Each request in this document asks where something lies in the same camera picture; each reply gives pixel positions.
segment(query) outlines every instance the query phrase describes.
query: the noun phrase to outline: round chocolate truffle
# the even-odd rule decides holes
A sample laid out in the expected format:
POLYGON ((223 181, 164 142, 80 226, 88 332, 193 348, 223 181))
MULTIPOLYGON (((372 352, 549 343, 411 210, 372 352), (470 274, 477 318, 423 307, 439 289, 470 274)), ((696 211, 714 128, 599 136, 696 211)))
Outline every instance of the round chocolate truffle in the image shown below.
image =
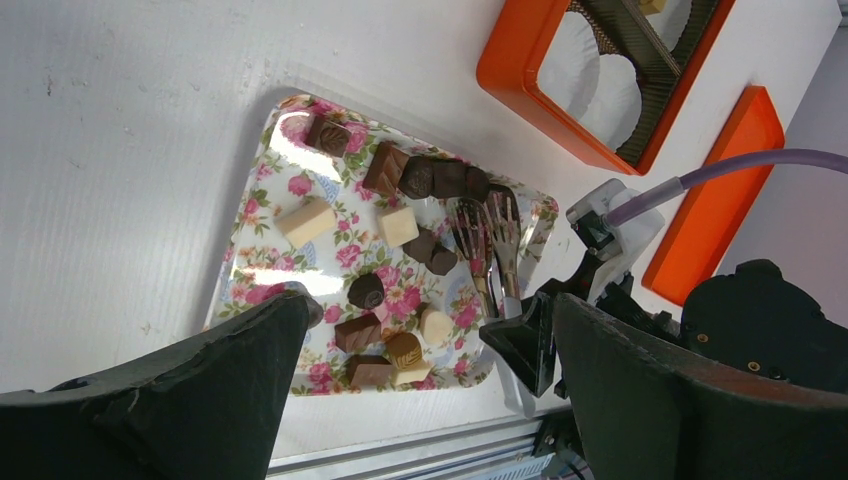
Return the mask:
POLYGON ((348 301, 363 310, 373 310, 383 303, 386 292, 383 282, 376 273, 366 273, 350 284, 347 291, 348 301))

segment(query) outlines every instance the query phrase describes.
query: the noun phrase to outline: white table surface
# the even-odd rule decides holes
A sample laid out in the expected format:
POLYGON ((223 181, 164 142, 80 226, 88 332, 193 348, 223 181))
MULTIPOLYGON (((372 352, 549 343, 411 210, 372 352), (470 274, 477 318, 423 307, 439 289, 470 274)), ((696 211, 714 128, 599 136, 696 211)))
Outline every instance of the white table surface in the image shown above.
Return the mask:
MULTIPOLYGON (((563 210, 608 179, 477 86, 502 4, 0 2, 0 391, 47 389, 199 330, 262 122, 286 86, 563 210)), ((628 186, 701 164, 748 83, 769 88, 787 125, 839 20, 833 0, 737 1, 653 170, 628 186)), ((670 219, 678 206, 660 211, 670 219)), ((563 223, 531 288, 567 278, 582 255, 563 223)), ((677 312, 640 287, 634 296, 677 312)), ((463 390, 293 397, 274 457, 507 415, 497 375, 463 390)))

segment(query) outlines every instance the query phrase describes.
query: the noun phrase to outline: floral tray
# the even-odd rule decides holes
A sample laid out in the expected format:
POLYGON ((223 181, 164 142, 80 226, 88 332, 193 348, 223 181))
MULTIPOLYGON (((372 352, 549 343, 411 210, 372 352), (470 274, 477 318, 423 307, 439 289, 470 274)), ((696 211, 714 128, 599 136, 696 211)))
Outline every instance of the floral tray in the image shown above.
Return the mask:
MULTIPOLYGON (((308 94, 283 100, 271 112, 262 134, 207 327, 282 290, 305 287, 323 305, 325 314, 304 341, 291 385, 295 395, 360 391, 351 387, 345 377, 349 355, 336 347, 333 327, 363 314, 348 303, 346 294, 356 277, 370 271, 380 276, 386 290, 386 300, 374 310, 382 322, 384 338, 401 330, 417 333, 415 311, 422 303, 447 312, 455 326, 449 341, 441 346, 434 348, 422 342, 425 359, 434 365, 427 379, 366 391, 470 387, 482 382, 492 370, 494 357, 484 351, 477 332, 482 315, 467 264, 461 261, 447 276, 435 276, 404 255, 402 249, 386 246, 377 233, 376 214, 406 203, 415 210, 419 224, 436 232, 446 247, 455 247, 443 202, 409 200, 402 195, 386 198, 362 188, 377 145, 387 139, 409 153, 456 158, 383 123, 308 94), (351 131, 344 159, 330 158, 304 145, 316 115, 351 131), (333 206, 338 228, 295 250, 274 226, 273 219, 293 211, 310 197, 322 197, 333 206)), ((519 277, 523 287, 539 261, 558 207, 547 195, 503 177, 492 177, 512 188, 518 202, 522 225, 519 277)), ((381 354, 384 348, 382 344, 372 345, 364 353, 381 354)))

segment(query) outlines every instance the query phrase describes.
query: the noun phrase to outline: orange box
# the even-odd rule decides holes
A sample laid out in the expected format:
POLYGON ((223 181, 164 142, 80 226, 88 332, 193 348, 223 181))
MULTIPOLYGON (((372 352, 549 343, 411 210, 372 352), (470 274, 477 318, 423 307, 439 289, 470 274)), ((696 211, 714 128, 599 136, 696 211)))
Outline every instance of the orange box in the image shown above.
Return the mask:
POLYGON ((539 89, 539 67, 571 0, 506 0, 477 65, 477 81, 493 97, 584 163, 629 175, 644 175, 656 160, 734 2, 721 0, 712 11, 710 21, 686 63, 648 145, 635 165, 597 140, 539 89))
MULTIPOLYGON (((762 150, 783 148, 783 126, 765 87, 745 89, 704 165, 762 150)), ((651 260, 642 285, 683 305, 713 276, 773 165, 712 179, 686 195, 651 260)))

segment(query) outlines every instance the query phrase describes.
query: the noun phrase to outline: dark chocolate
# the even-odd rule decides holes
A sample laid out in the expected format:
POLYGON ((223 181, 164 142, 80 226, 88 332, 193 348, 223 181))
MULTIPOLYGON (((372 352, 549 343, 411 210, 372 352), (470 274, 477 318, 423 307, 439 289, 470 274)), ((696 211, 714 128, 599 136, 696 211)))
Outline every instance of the dark chocolate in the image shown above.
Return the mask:
POLYGON ((362 180, 362 186, 387 197, 393 197, 398 182, 409 161, 409 155, 400 151, 392 142, 382 142, 374 152, 374 159, 368 167, 368 173, 362 180))
POLYGON ((324 117, 315 117, 304 143, 328 155, 342 157, 349 141, 350 131, 324 117))
POLYGON ((421 360, 421 342, 411 333, 400 333, 386 342, 386 352, 398 370, 407 369, 421 360))
POLYGON ((436 248, 436 236, 432 231, 419 225, 418 237, 403 244, 403 253, 418 263, 427 263, 433 256, 434 248, 436 248))
POLYGON ((395 367, 379 355, 354 355, 347 364, 351 387, 385 385, 395 367))
POLYGON ((363 310, 379 307, 385 296, 383 282, 376 273, 366 273, 357 278, 347 291, 348 301, 363 310))
POLYGON ((336 346, 345 353, 382 340, 380 320, 373 313, 336 324, 336 346))
POLYGON ((429 157, 410 157, 403 169, 398 188, 404 195, 420 200, 433 192, 433 159, 429 157))
POLYGON ((465 170, 465 196, 485 202, 489 197, 489 176, 477 167, 468 167, 465 170))
POLYGON ((433 162, 433 195, 436 198, 464 197, 468 191, 465 171, 468 167, 459 160, 433 162))
POLYGON ((430 270, 434 275, 444 276, 456 266, 456 262, 456 254, 445 248, 442 244, 438 244, 433 250, 433 256, 430 257, 426 266, 427 270, 430 270))

